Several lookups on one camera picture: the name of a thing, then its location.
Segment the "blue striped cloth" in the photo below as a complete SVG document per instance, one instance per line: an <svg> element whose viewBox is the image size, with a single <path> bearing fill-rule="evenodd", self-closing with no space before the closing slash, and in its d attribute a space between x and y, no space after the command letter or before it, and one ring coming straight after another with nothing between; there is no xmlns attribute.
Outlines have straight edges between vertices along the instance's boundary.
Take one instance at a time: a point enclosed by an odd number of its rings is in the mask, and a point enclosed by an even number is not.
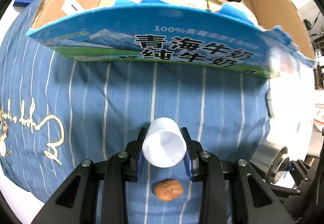
<svg viewBox="0 0 324 224"><path fill-rule="evenodd" d="M77 63L26 36L38 2L1 27L1 191L29 223L85 159L104 161L168 117L222 160L269 132L268 83L187 65Z"/></svg>

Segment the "small white plastic cup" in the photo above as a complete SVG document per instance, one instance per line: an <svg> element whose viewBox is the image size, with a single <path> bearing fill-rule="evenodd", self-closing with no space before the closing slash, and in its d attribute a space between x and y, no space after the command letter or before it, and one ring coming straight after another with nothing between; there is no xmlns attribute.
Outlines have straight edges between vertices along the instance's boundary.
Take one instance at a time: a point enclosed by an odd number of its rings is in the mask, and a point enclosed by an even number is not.
<svg viewBox="0 0 324 224"><path fill-rule="evenodd" d="M142 144L146 161L159 168L169 168L181 162L186 154L187 144L178 124L170 118L154 120Z"/></svg>

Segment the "brown walnut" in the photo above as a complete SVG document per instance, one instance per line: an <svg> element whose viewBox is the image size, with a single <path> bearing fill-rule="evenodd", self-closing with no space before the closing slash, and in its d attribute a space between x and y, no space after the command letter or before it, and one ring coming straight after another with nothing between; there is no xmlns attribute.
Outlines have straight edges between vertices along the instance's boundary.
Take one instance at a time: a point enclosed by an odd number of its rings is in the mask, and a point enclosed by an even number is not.
<svg viewBox="0 0 324 224"><path fill-rule="evenodd" d="M154 194L162 201L172 201L180 197L182 193L182 185L179 181L173 179L164 180L154 188Z"/></svg>

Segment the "shiny metal cup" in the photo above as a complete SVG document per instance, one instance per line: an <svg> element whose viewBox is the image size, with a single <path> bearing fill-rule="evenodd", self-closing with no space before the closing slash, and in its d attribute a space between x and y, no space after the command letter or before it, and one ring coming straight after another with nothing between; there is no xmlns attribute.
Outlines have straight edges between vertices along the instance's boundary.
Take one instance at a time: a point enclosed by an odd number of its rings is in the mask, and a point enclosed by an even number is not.
<svg viewBox="0 0 324 224"><path fill-rule="evenodd" d="M258 169L264 179L276 184L287 171L288 148L266 140L258 145L250 163Z"/></svg>

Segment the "milk carton cardboard box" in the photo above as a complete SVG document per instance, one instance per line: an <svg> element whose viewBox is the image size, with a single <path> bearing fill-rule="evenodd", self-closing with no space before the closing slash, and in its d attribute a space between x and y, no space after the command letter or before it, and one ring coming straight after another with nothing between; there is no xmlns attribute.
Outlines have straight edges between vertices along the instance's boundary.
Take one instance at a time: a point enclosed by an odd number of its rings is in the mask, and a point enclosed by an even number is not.
<svg viewBox="0 0 324 224"><path fill-rule="evenodd" d="M317 65L290 0L41 0L27 34L75 61L184 63L265 78Z"/></svg>

